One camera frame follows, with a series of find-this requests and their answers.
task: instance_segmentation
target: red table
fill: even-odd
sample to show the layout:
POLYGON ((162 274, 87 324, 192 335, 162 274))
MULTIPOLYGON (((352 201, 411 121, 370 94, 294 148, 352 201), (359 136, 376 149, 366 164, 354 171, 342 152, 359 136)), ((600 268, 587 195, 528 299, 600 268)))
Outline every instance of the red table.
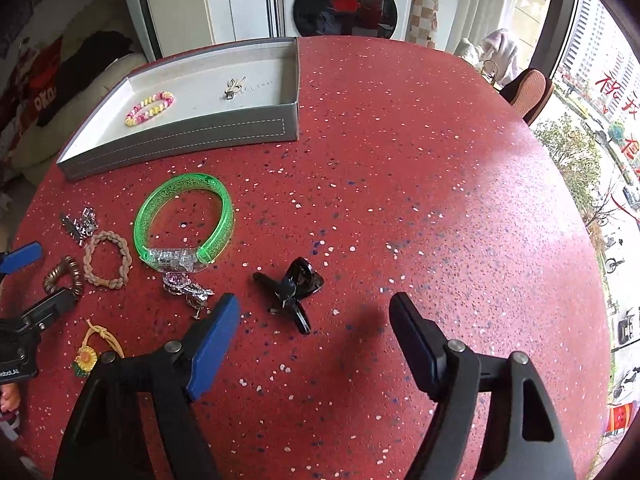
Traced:
MULTIPOLYGON (((61 211, 92 205, 100 227, 132 246, 132 222, 153 189, 173 174, 210 173, 229 190, 236 224, 197 280, 217 297, 235 293, 244 313, 213 388, 194 405, 224 478, 402 478, 434 404, 416 389, 388 324, 400 290, 448 337, 533 358, 582 478, 604 414, 609 336, 593 249, 545 150, 449 54, 359 38, 300 48, 298 142, 174 156, 74 184, 53 166, 15 243, 39 240, 46 256, 6 279, 4 312, 43 297, 44 274, 62 256, 81 259, 61 211), (267 313, 250 278, 260 268, 281 277, 297 256, 326 279, 305 300, 308 337, 267 313)), ((154 226, 159 244, 208 235, 208 196, 174 202, 154 226)), ((96 272, 115 276, 118 261, 101 246, 96 272)), ((107 327, 128 355, 179 338, 191 322, 184 299, 163 291, 137 257, 125 288, 87 291, 44 334, 41 373, 28 384, 22 444, 47 472, 82 388, 70 364, 83 319, 107 327)), ((472 476, 482 443, 481 397, 461 478, 472 476)), ((142 405, 151 421, 150 401, 142 405)), ((169 478, 157 428, 147 433, 158 478, 169 478)))

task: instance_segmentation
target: black hair clip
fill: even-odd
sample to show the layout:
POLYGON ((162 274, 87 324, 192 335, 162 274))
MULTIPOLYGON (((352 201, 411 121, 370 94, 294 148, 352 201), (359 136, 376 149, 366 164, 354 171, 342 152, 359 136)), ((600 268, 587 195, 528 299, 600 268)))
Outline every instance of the black hair clip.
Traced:
POLYGON ((324 285, 324 278, 314 271, 304 258, 293 260, 289 270, 280 282, 272 280, 266 274, 254 272, 254 280, 263 284, 278 298, 278 307, 270 308, 271 312, 283 312, 295 322, 303 335, 311 332, 311 323, 302 308, 300 300, 315 294, 324 285))

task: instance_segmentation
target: hand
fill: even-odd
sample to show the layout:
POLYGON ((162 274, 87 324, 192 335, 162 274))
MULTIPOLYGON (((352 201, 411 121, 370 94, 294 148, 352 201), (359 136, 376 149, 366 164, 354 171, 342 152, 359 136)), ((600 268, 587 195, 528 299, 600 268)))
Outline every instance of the hand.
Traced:
POLYGON ((14 412, 20 406, 20 389, 16 383, 2 384, 0 386, 0 411, 14 412))

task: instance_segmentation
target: shallow box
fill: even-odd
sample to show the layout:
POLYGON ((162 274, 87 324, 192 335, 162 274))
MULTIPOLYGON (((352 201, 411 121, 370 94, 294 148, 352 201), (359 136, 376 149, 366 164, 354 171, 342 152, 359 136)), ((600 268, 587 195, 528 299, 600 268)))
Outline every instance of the shallow box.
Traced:
POLYGON ((181 153, 298 139, 300 64, 295 38, 240 41, 178 54, 124 78, 58 158, 69 180, 181 153), (246 78, 231 100, 230 79, 246 78), (168 91, 175 101, 137 126, 136 103, 168 91))

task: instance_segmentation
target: dashed stitching line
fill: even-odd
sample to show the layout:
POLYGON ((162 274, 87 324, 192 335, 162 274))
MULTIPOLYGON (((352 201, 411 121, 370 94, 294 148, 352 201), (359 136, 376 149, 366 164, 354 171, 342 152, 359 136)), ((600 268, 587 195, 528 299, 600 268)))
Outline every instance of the dashed stitching line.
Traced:
MULTIPOLYGON (((179 137, 181 135, 186 135, 186 134, 192 134, 193 132, 203 132, 205 130, 215 130, 216 128, 226 128, 227 126, 242 126, 243 124, 257 124, 257 123, 273 123, 274 121, 280 121, 282 123, 282 134, 284 135, 284 120, 283 119, 263 119, 261 121, 248 121, 245 123, 231 123, 231 124, 220 124, 220 126, 208 126, 207 128, 198 128, 197 130, 189 130, 188 132, 180 132, 179 134, 173 134, 170 135, 168 137, 163 137, 162 140, 165 139, 171 139, 172 137, 179 137)), ((250 136, 250 137, 240 137, 241 139, 260 139, 261 137, 276 137, 279 134, 269 134, 269 135, 263 135, 263 136, 250 136)), ((119 148, 117 150, 113 150, 112 152, 109 152, 108 155, 111 155, 111 153, 117 153, 117 152, 121 152, 123 150, 130 150, 131 148, 135 148, 137 146, 142 146, 143 144, 148 144, 149 142, 156 142, 158 139, 151 139, 151 140, 145 140, 144 142, 139 142, 137 144, 134 144, 132 146, 127 146, 125 148, 119 148)), ((188 144, 186 146, 181 146, 181 148, 190 148, 191 146, 199 146, 201 144, 208 144, 208 143, 213 143, 213 142, 227 142, 229 139, 220 139, 220 140, 208 140, 207 142, 198 142, 197 144, 188 144)), ((170 150, 161 150, 159 152, 151 152, 151 153, 147 153, 147 155, 156 155, 158 153, 164 153, 164 152, 168 152, 170 150)), ((102 158, 104 155, 97 155, 97 156, 93 156, 92 158, 89 158, 88 160, 84 160, 82 162, 77 162, 75 164, 72 164, 71 166, 69 166, 69 169, 71 168, 76 168, 77 166, 82 166, 84 164, 87 164, 89 162, 91 162, 92 160, 95 160, 96 158, 102 158)), ((138 158, 136 156, 133 156, 131 158, 125 158, 124 160, 121 160, 119 162, 114 162, 112 164, 107 164, 104 166, 99 166, 98 168, 95 168, 96 170, 101 170, 102 168, 106 168, 108 166, 113 166, 114 164, 120 164, 121 162, 127 162, 128 160, 133 160, 135 158, 138 158)))

